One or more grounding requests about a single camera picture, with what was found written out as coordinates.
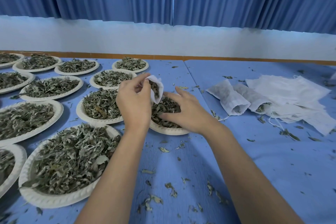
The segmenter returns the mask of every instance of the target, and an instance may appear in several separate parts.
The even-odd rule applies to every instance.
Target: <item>filled tea bag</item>
[[[228,115],[241,115],[251,105],[241,94],[236,92],[229,80],[224,80],[206,90],[216,98]]]
[[[146,79],[149,80],[151,90],[150,90],[150,99],[152,102],[158,104],[161,101],[163,95],[163,84],[161,78],[156,78],[155,75],[150,75]]]
[[[249,109],[252,112],[264,114],[265,109],[271,107],[271,101],[263,95],[255,92],[253,89],[245,86],[244,84],[236,84],[233,89],[241,94],[247,101],[251,103]]]

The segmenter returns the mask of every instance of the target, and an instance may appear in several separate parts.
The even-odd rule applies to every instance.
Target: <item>hand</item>
[[[212,115],[204,110],[195,96],[187,91],[181,90],[179,87],[175,87],[175,90],[179,95],[170,92],[165,92],[164,95],[177,102],[181,107],[181,112],[163,113],[160,115],[160,118],[174,122],[198,134],[204,134],[210,125],[219,123]]]
[[[141,74],[132,80],[121,82],[116,102],[124,118],[125,130],[132,128],[147,131],[152,116],[151,85]]]

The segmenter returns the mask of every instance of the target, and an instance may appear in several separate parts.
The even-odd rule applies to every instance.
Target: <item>paper plate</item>
[[[126,70],[126,69],[109,69],[109,70],[104,70],[104,71],[116,71],[116,72],[128,73],[128,74],[131,74],[131,75],[132,75],[132,79],[133,79],[134,77],[137,76],[137,74],[134,73],[133,71],[131,71],[131,70]],[[117,90],[117,89],[119,89],[119,85],[118,85],[118,86],[101,86],[101,85],[98,85],[98,84],[96,84],[96,83],[94,82],[94,77],[95,77],[95,75],[100,74],[100,73],[102,73],[102,72],[104,72],[104,71],[101,71],[101,72],[99,72],[99,73],[95,73],[95,74],[90,78],[90,84],[91,84],[93,87],[97,88],[97,89],[99,89],[99,88],[103,88],[104,90]]]
[[[0,150],[7,150],[13,153],[15,159],[15,164],[12,172],[0,186],[0,197],[2,197],[18,179],[21,169],[27,160],[27,153],[22,146],[17,144],[1,147]]]
[[[158,133],[170,135],[170,136],[179,136],[179,135],[185,135],[185,134],[190,133],[188,130],[184,128],[166,128],[163,126],[159,126],[152,120],[150,120],[149,127]]]
[[[38,69],[23,69],[22,66],[22,60],[20,62],[16,62],[13,65],[13,70],[17,71],[17,72],[28,72],[28,73],[37,73],[37,72],[43,72],[43,71],[47,71],[50,69],[53,69],[54,67],[58,66],[59,64],[62,63],[62,60],[59,57],[55,57],[55,56],[51,56],[53,57],[55,60],[57,60],[57,63],[49,66],[49,67],[44,67],[44,68],[38,68]]]
[[[8,109],[23,105],[27,102],[19,102],[10,106],[6,106],[2,109],[0,109],[0,112],[4,112]],[[54,116],[51,117],[50,120],[48,120],[45,124],[43,124],[42,126],[40,126],[39,128],[36,128],[28,133],[25,133],[23,135],[17,136],[17,137],[12,137],[12,138],[8,138],[5,140],[0,140],[0,146],[7,146],[7,145],[11,145],[11,144],[15,144],[17,142],[21,142],[23,140],[26,140],[30,137],[33,137],[39,133],[41,133],[42,131],[46,130],[48,127],[50,127],[51,125],[53,125],[62,115],[63,113],[63,105],[60,102],[54,101],[54,100],[48,100],[48,101],[43,101],[43,102],[29,102],[35,105],[47,105],[47,104],[52,104],[53,105],[53,109],[54,109]]]
[[[59,98],[64,98],[74,92],[76,92],[77,90],[79,90],[82,86],[83,86],[83,80],[79,77],[76,77],[76,76],[72,76],[72,75],[61,75],[61,76],[54,76],[54,77],[50,77],[50,78],[46,78],[46,79],[42,79],[42,81],[45,81],[45,80],[48,80],[48,79],[51,79],[51,78],[69,78],[70,80],[72,81],[75,81],[75,80],[78,80],[79,83],[78,85],[73,88],[72,90],[70,91],[67,91],[65,93],[62,93],[62,94],[59,94],[59,95],[54,95],[54,96],[51,96],[51,97],[44,97],[44,98],[32,98],[32,97],[29,97],[27,95],[21,95],[20,98],[23,99],[23,100],[26,100],[26,101],[33,101],[33,102],[39,102],[39,101],[47,101],[47,100],[54,100],[54,99],[59,99]],[[23,94],[23,93],[26,93],[26,90],[24,87],[21,91],[20,91],[20,94]]]
[[[65,73],[62,72],[61,70],[59,70],[59,66],[62,65],[65,62],[62,62],[61,64],[57,65],[57,67],[55,67],[55,72],[61,75],[80,75],[80,74],[87,74],[87,73],[91,73],[92,71],[96,70],[97,68],[99,68],[99,63],[95,60],[92,59],[87,59],[90,62],[94,62],[95,66],[91,69],[85,70],[85,71],[81,71],[81,72],[76,72],[76,73]]]
[[[107,124],[113,124],[113,123],[121,122],[121,121],[124,120],[123,116],[120,116],[120,117],[114,118],[114,119],[107,119],[107,120],[91,118],[91,117],[86,115],[85,110],[83,108],[83,102],[84,102],[84,98],[81,101],[79,101],[79,103],[76,107],[76,114],[83,121],[91,123],[95,126],[97,126],[97,125],[103,126],[103,125],[107,125]]]
[[[110,137],[120,135],[120,133],[116,129],[110,126],[106,127],[106,131]],[[49,140],[54,138],[55,136],[56,135],[50,137],[48,140],[43,141],[28,157],[19,176],[19,187],[21,187],[21,185],[24,182],[31,179],[34,159],[38,156],[38,153],[44,147],[44,145],[48,144],[50,142]],[[49,195],[39,192],[38,190],[32,188],[20,188],[19,190],[23,198],[32,205],[41,208],[59,208],[67,205],[72,205],[90,196],[99,179],[100,178],[98,178],[96,181],[86,186],[85,188],[64,195]]]
[[[10,66],[14,65],[16,62],[20,62],[20,61],[22,61],[24,58],[26,58],[25,55],[20,54],[20,53],[9,53],[9,54],[13,54],[13,55],[19,56],[20,58],[17,59],[17,60],[15,60],[15,61],[12,61],[12,62],[8,62],[8,63],[0,64],[0,68],[10,67]]]
[[[26,86],[27,84],[31,83],[35,79],[35,74],[32,74],[32,73],[19,72],[19,74],[27,77],[28,79],[25,80],[24,82],[18,84],[18,85],[13,86],[13,87],[9,87],[9,88],[5,88],[5,89],[0,90],[0,94],[4,94],[4,93],[7,93],[7,92],[18,90],[18,89]]]
[[[116,68],[116,64],[117,64],[117,62],[120,62],[121,61],[121,59],[120,60],[117,60],[116,62],[114,62],[113,64],[112,64],[112,70],[116,70],[116,69],[119,69],[119,68]],[[147,68],[149,68],[149,64],[148,64],[148,62],[147,61],[145,61],[146,62],[146,66],[144,67],[144,68],[142,68],[142,69],[138,69],[138,70],[127,70],[127,69],[123,69],[123,70],[127,70],[127,71],[132,71],[132,72],[134,72],[134,73],[140,73],[140,72],[142,72],[142,71],[145,71]]]

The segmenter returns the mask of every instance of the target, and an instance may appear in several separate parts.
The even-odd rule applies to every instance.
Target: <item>wooden trim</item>
[[[10,53],[22,53],[30,56],[31,53],[46,53],[60,58],[91,58],[91,59],[122,59],[133,57],[140,59],[157,60],[233,60],[233,61],[262,61],[262,62],[295,62],[295,63],[315,63],[319,65],[336,66],[336,61],[327,60],[298,60],[298,59],[259,59],[259,58],[233,58],[233,57],[198,57],[198,56],[170,56],[170,55],[142,55],[142,54],[109,54],[109,53],[89,53],[89,52],[28,52],[28,51],[0,51]]]

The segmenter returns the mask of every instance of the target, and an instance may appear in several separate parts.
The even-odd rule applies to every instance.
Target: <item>table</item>
[[[63,61],[71,60],[70,58],[62,58]],[[89,86],[90,77],[102,70],[111,69],[111,65],[116,60],[114,59],[98,59],[100,67],[90,74],[80,75],[84,81],[84,85],[80,90],[65,98],[57,101],[64,105],[64,113],[61,118],[50,128],[38,134],[35,137],[29,138],[18,143],[22,145],[27,154],[38,146],[38,144],[49,138],[57,131],[61,131],[67,127],[80,124],[82,121],[74,120],[77,118],[76,106],[78,102],[90,91],[97,90]],[[173,91],[174,85],[187,86],[189,91],[197,97],[200,104],[210,112],[206,102],[202,98],[202,94],[197,88],[193,78],[191,77],[187,67],[183,61],[179,60],[148,60],[150,72],[158,78],[162,78],[162,82],[166,91]],[[1,69],[0,72],[12,71],[11,68]],[[53,71],[36,73],[37,79],[49,78],[57,76]],[[8,106],[19,101],[10,99],[11,96],[17,95],[19,91],[10,92],[0,95],[2,106]],[[124,123],[120,122],[112,125],[123,133]],[[162,153],[158,147],[162,147],[160,142],[168,141],[164,147],[171,150],[169,153]],[[175,150],[181,143],[187,141],[185,148]],[[155,174],[143,174],[142,169],[154,170]],[[183,183],[183,178],[188,178],[190,181]],[[136,187],[132,202],[129,223],[239,223],[239,219],[235,212],[232,202],[229,206],[219,204],[219,199],[216,195],[210,197],[207,180],[226,198],[229,197],[227,188],[223,183],[223,178],[206,140],[200,135],[190,133],[182,136],[167,136],[159,134],[153,130],[149,130],[143,154],[141,156]],[[170,196],[170,189],[167,189],[164,184],[171,182],[178,193],[177,198]],[[163,205],[150,203],[153,208],[152,212],[146,212],[144,208],[141,213],[137,213],[138,205],[141,204],[149,194],[161,197],[164,201]],[[0,199],[0,210],[3,213],[12,213],[7,219],[8,222],[17,219],[17,224],[72,224],[77,218],[82,207],[86,203],[86,199],[76,204],[62,207],[58,209],[43,209],[43,214],[39,215],[36,207],[31,204],[25,204],[25,200],[20,196],[17,182],[12,188]],[[189,210],[189,206],[193,205],[198,212]]]
[[[208,107],[221,118],[227,117],[218,99],[205,90],[232,76],[238,80],[257,79],[260,75],[293,77],[301,75],[317,84],[330,78],[335,70],[328,66],[298,63],[188,60],[185,64]],[[330,116],[336,118],[336,87],[320,100]],[[222,121],[254,160],[264,175],[288,201],[305,223],[335,223],[336,220],[336,133],[322,137],[312,126],[300,122],[282,123],[300,142],[279,134],[279,128],[257,120],[259,115],[247,110],[241,116]],[[314,142],[308,133],[322,142]]]

